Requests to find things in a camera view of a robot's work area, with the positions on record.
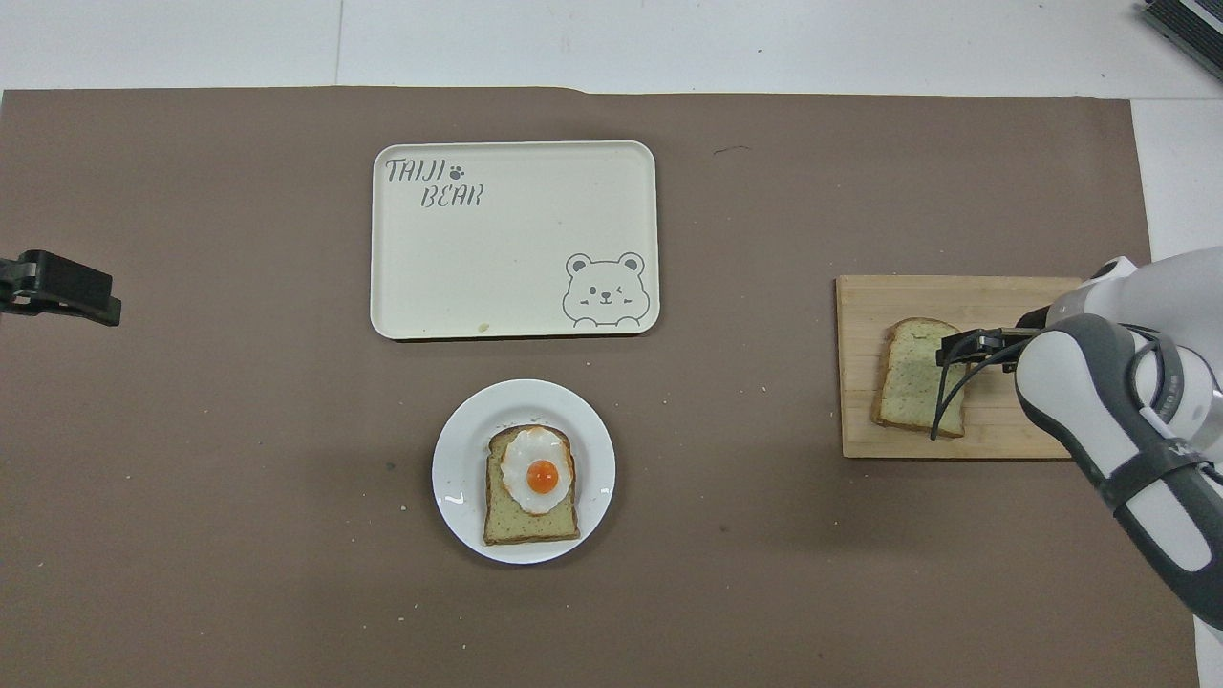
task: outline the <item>bear ear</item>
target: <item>bear ear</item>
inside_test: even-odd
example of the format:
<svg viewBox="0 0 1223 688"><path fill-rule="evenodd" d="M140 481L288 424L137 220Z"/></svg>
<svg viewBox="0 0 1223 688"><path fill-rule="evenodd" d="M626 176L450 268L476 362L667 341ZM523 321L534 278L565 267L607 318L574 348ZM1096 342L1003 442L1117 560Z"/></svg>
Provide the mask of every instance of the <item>bear ear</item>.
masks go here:
<svg viewBox="0 0 1223 688"><path fill-rule="evenodd" d="M577 270L591 264L591 257L586 253L574 253L565 260L565 269L569 270L570 276L572 276Z"/></svg>
<svg viewBox="0 0 1223 688"><path fill-rule="evenodd" d="M620 259L616 262L637 274L641 274L642 271L646 270L646 260L642 260L641 255L632 252L620 255Z"/></svg>

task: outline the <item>bear face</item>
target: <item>bear face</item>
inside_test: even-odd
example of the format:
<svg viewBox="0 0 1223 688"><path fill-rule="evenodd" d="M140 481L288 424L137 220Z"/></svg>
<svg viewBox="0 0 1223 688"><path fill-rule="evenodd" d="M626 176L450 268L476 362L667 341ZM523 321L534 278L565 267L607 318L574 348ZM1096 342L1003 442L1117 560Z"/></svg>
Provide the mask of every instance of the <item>bear face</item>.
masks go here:
<svg viewBox="0 0 1223 688"><path fill-rule="evenodd" d="M649 312L649 295L641 281L646 262L637 253L625 253L615 260L592 260L585 253L570 255L569 291L564 308L574 326L578 324L616 325L624 320L641 323Z"/></svg>

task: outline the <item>metal object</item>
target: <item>metal object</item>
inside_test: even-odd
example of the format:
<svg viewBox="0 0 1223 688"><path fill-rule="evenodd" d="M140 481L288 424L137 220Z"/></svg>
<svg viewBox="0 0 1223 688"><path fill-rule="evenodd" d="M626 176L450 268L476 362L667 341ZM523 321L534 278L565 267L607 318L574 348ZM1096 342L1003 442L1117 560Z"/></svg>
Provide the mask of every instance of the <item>metal object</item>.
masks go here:
<svg viewBox="0 0 1223 688"><path fill-rule="evenodd" d="M953 364L980 364L999 352L1015 347L1036 336L1041 330L1027 326L998 326L994 329L970 329L943 337L943 346L934 353L934 362L942 367ZM1003 370L1013 373L1019 362L1019 348L991 363L1000 364Z"/></svg>
<svg viewBox="0 0 1223 688"><path fill-rule="evenodd" d="M1223 1L1147 0L1142 18L1223 79Z"/></svg>
<svg viewBox="0 0 1223 688"><path fill-rule="evenodd" d="M110 295L113 277L100 270L31 249L16 260L0 258L0 312L59 313L119 324L122 302Z"/></svg>

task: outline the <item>toast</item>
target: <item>toast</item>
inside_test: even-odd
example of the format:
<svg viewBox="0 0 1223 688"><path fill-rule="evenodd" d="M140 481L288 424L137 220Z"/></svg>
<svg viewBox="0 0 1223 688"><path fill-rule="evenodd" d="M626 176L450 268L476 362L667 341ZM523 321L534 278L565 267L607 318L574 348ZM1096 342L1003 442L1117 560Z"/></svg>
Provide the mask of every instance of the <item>toast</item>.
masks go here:
<svg viewBox="0 0 1223 688"><path fill-rule="evenodd" d="M544 429L560 437L565 461L569 463L569 470L574 477L565 497L552 511L539 516L523 511L514 497L510 496L501 479L501 459L505 457L505 450L520 433L534 428ZM488 510L484 514L484 544L515 545L520 543L576 540L580 535L577 530L577 510L574 506L577 480L578 475L574 468L574 456L570 451L569 437L555 428L545 425L517 425L494 435L488 441L486 480Z"/></svg>
<svg viewBox="0 0 1223 688"><path fill-rule="evenodd" d="M906 318L892 325L879 358L881 384L871 407L871 420L887 428L929 433L938 407L942 369L934 353L942 340L959 329L933 318ZM967 373L966 364L948 369L947 390ZM964 395L951 400L938 425L940 437L964 437Z"/></svg>

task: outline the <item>white plate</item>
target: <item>white plate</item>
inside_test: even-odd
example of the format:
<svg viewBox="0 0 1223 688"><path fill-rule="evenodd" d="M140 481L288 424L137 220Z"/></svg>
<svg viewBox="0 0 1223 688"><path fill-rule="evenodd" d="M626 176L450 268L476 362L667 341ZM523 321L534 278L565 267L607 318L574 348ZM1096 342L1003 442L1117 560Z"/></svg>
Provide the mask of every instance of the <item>white plate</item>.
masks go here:
<svg viewBox="0 0 1223 688"><path fill-rule="evenodd" d="M577 486L577 540L484 545L488 441L506 428L542 424L569 436ZM612 437L594 409L577 395L542 380L509 380L460 404L433 452L433 497L450 530L490 560L531 565L556 558L598 528L615 490Z"/></svg>
<svg viewBox="0 0 1223 688"><path fill-rule="evenodd" d="M654 156L636 141L391 145L372 220L369 321L390 339L658 319Z"/></svg>

